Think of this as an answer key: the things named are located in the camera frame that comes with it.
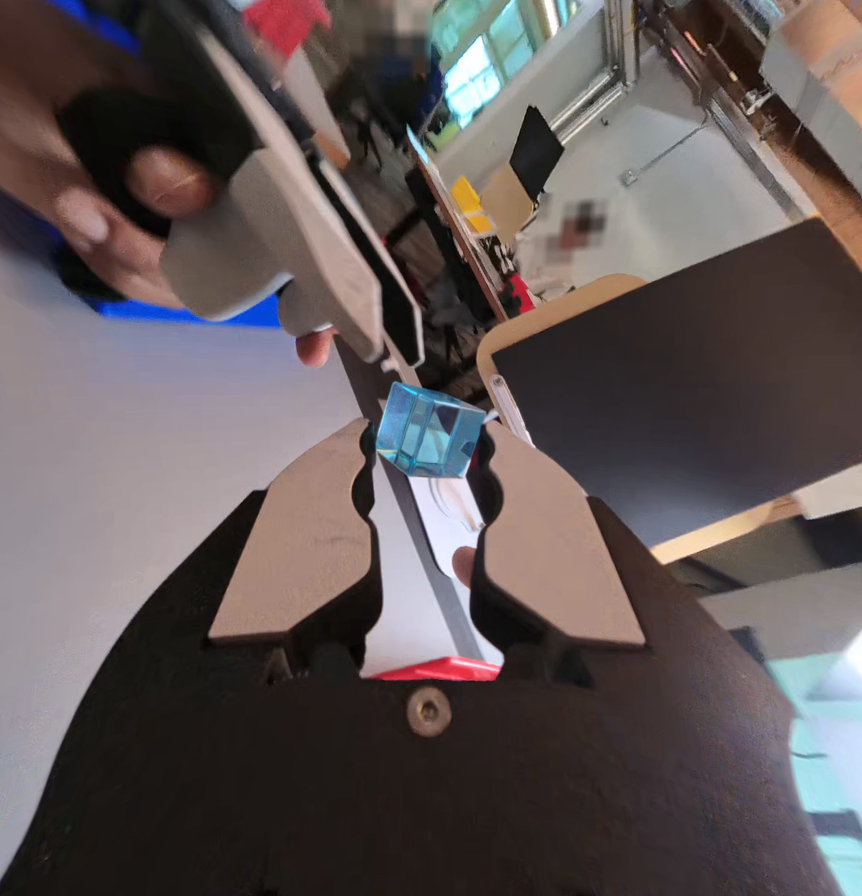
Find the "red tote bag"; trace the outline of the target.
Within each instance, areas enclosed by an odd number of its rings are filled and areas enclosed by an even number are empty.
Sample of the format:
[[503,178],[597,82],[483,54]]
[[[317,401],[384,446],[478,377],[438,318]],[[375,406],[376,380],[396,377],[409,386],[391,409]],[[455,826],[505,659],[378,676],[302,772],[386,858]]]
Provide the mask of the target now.
[[254,1],[242,16],[248,29],[285,59],[302,47],[313,29],[332,25],[323,1]]

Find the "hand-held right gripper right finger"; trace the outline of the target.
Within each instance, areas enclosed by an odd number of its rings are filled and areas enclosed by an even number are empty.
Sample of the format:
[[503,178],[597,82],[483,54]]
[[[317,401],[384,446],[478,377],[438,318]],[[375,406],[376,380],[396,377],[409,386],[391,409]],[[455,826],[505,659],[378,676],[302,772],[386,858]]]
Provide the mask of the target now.
[[639,649],[645,635],[584,489],[499,422],[477,447],[477,543],[470,614],[496,649],[557,634]]

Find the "red plastic bin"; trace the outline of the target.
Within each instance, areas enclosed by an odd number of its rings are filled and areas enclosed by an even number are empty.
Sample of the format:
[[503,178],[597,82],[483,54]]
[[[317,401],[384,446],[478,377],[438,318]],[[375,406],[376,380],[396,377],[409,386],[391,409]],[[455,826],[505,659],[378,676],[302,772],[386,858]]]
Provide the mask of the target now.
[[501,670],[501,666],[481,659],[444,657],[382,671],[369,678],[382,681],[492,682],[498,678]]

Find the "wooden table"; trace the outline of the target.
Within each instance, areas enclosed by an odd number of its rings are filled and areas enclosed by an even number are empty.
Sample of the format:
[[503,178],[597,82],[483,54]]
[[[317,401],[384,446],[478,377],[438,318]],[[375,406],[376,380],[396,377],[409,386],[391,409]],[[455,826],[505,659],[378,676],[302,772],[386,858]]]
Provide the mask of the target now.
[[517,317],[520,300],[513,283],[500,274],[472,235],[436,165],[411,128],[405,131],[404,148],[411,162],[405,175],[406,186],[419,218],[432,233],[462,302],[483,325]]

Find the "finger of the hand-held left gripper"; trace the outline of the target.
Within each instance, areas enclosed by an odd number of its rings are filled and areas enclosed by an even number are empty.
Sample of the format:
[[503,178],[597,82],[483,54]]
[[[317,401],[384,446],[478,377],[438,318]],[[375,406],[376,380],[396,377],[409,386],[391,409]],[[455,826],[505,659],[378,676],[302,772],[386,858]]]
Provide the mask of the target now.
[[404,276],[337,168],[322,154],[311,154],[311,173],[378,281],[388,352],[399,364],[418,367],[425,362],[423,318]]
[[278,312],[287,333],[335,328],[362,360],[377,360],[383,351],[378,279],[278,112],[210,32],[194,35],[256,148],[211,207],[172,222],[161,273],[190,311],[214,321],[282,288]]

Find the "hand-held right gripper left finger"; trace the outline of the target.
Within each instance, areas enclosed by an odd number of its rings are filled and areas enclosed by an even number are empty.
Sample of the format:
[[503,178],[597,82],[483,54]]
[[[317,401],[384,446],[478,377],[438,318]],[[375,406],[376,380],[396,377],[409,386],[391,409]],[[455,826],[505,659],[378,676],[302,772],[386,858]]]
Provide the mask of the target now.
[[211,624],[213,644],[363,648],[380,620],[375,431],[357,418],[270,483]]

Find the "blue transparent cube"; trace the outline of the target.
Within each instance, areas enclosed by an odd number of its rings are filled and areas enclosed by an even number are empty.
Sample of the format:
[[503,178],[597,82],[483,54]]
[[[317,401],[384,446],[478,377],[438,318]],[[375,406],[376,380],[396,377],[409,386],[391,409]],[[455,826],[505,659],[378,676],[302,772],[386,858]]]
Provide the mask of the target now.
[[486,416],[447,394],[396,382],[382,411],[376,454],[409,477],[464,478]]

